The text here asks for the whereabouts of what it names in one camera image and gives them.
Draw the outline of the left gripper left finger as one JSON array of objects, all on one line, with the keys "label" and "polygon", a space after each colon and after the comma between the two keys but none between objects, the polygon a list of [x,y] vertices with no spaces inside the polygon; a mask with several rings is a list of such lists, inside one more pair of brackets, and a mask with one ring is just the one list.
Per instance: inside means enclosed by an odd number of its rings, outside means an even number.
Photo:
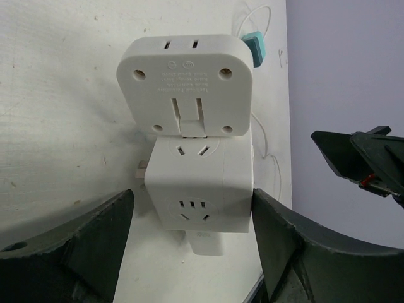
[{"label": "left gripper left finger", "polygon": [[1,302],[112,302],[134,210],[127,189],[1,249]]}]

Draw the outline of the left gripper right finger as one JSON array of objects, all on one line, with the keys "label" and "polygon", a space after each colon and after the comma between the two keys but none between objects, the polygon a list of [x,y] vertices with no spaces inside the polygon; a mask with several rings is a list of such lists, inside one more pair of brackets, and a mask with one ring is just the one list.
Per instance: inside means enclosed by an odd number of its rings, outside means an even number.
[{"label": "left gripper right finger", "polygon": [[403,250],[340,234],[262,189],[252,219],[268,302],[403,302]]}]

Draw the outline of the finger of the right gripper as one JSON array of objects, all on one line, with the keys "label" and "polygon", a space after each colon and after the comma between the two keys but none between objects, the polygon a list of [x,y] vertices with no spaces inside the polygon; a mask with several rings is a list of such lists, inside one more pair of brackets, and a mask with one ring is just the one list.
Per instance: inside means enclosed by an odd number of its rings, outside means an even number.
[{"label": "finger of the right gripper", "polygon": [[338,177],[403,206],[403,138],[390,132],[389,126],[353,134],[315,131],[311,139]]}]

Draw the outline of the white charger block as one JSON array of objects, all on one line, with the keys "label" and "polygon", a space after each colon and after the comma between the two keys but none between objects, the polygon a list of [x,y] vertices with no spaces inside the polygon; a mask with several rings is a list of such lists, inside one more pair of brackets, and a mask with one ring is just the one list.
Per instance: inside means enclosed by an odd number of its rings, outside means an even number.
[{"label": "white charger block", "polygon": [[186,231],[193,253],[200,256],[223,256],[224,242],[221,233]]}]

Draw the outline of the white power strip socket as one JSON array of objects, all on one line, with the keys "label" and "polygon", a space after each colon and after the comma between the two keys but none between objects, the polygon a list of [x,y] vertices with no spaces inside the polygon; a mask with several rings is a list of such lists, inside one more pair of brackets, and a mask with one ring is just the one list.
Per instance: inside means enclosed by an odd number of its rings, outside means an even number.
[{"label": "white power strip socket", "polygon": [[252,135],[159,136],[144,185],[167,230],[247,233],[253,196]]}]

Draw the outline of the teal plug adapter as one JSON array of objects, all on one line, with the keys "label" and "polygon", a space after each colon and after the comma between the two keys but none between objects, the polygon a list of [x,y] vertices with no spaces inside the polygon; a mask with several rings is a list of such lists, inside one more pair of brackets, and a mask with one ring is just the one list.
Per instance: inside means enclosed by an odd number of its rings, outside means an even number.
[{"label": "teal plug adapter", "polygon": [[260,31],[251,32],[243,36],[241,40],[251,51],[254,68],[260,67],[266,57],[263,34]]}]

